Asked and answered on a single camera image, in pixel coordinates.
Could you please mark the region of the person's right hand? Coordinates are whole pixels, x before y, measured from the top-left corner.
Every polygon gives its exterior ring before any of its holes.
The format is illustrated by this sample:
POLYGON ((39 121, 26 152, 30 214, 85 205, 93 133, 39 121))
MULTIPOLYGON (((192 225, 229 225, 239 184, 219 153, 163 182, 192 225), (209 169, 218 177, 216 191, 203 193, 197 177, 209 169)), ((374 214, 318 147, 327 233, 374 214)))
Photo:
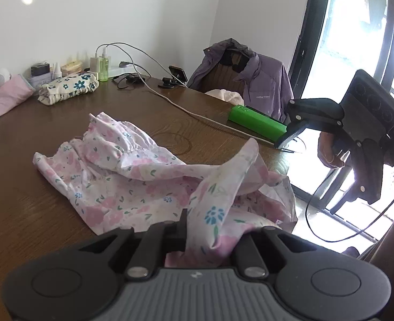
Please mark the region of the person's right hand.
POLYGON ((317 156, 323 165, 331 169, 338 169, 345 166, 341 157, 333 151, 334 135, 331 133, 321 132, 318 138, 317 156))

